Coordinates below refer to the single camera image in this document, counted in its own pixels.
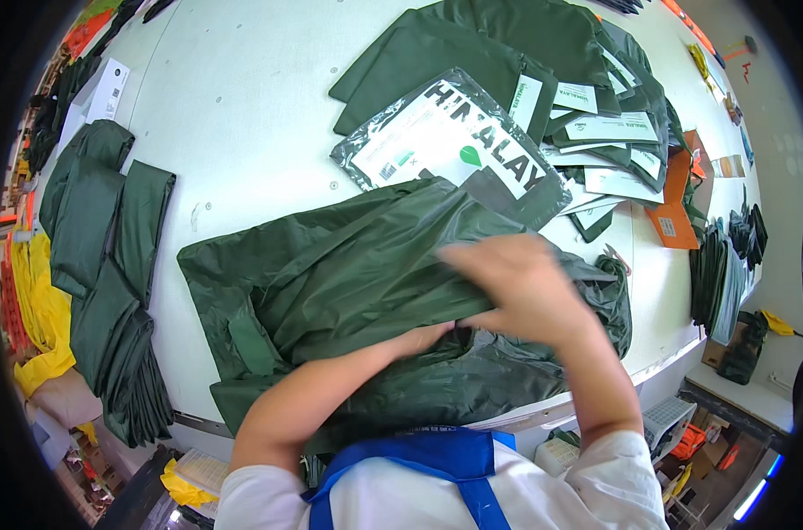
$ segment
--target white box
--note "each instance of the white box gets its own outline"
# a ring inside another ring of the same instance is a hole
[[[83,124],[96,120],[112,120],[116,116],[116,108],[130,71],[115,58],[102,62],[69,105],[60,141],[57,143],[57,156],[60,156],[63,148]]]

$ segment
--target person's right hand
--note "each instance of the person's right hand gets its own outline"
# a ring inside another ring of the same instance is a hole
[[[459,322],[557,349],[600,326],[574,284],[535,234],[496,236],[450,245],[439,256],[478,284],[498,309]]]

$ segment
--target blue apron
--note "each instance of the blue apron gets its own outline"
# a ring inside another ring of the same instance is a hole
[[[457,484],[471,518],[482,530],[510,530],[487,477],[495,474],[493,440],[516,449],[512,434],[434,427],[390,439],[365,440],[340,451],[322,474],[319,487],[301,495],[311,503],[311,530],[331,530],[330,493],[344,472],[367,458],[382,457]]]

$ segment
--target white t-shirt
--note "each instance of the white t-shirt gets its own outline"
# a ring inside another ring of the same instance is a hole
[[[563,479],[516,451],[494,444],[490,485],[512,530],[668,528],[649,448],[636,432],[593,443]],[[247,466],[222,485],[216,529],[308,530],[310,504],[301,480],[274,466]],[[457,485],[382,458],[356,464],[331,489],[337,530],[474,530]]]

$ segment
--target green leaf logo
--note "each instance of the green leaf logo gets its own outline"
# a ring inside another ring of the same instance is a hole
[[[478,156],[478,151],[476,151],[471,145],[467,145],[460,150],[460,160],[463,160],[467,164],[481,167],[481,159]]]

